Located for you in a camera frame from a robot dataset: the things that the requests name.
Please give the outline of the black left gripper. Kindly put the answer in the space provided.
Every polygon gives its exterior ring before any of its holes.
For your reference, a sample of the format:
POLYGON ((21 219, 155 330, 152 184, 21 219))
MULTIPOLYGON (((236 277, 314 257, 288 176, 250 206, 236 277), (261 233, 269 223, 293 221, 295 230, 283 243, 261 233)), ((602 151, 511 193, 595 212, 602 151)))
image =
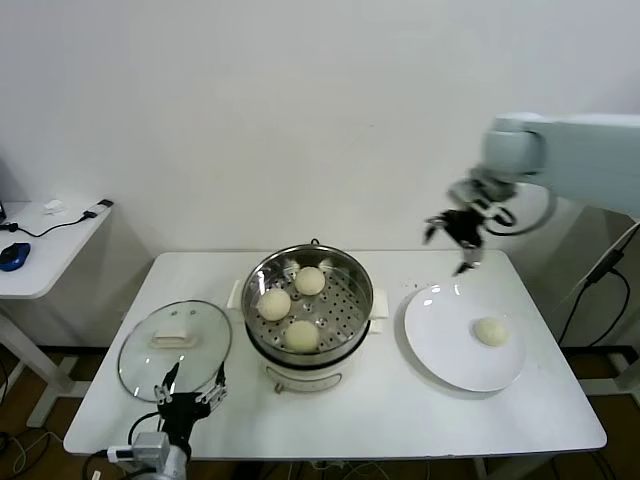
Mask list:
POLYGON ((225 368, 219 367, 213 386, 199 396, 197 393, 172 395, 178 371, 176 362, 154 386, 154 395, 162 419, 161 431, 169 436, 190 436, 194 425, 210 415, 210 406, 219 405, 226 397, 225 368))

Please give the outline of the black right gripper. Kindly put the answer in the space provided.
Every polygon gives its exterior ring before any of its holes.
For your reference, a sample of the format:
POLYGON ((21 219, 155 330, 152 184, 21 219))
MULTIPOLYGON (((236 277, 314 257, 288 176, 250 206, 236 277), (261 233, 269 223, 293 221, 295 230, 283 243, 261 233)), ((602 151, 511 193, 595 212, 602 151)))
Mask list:
POLYGON ((481 264, 481 247, 483 238, 480 227, 484 217, 474 210, 448 210, 425 220, 423 244, 431 242, 437 232, 449 235, 455 243, 462 247, 462 261, 454 270, 458 276, 477 268, 481 264))

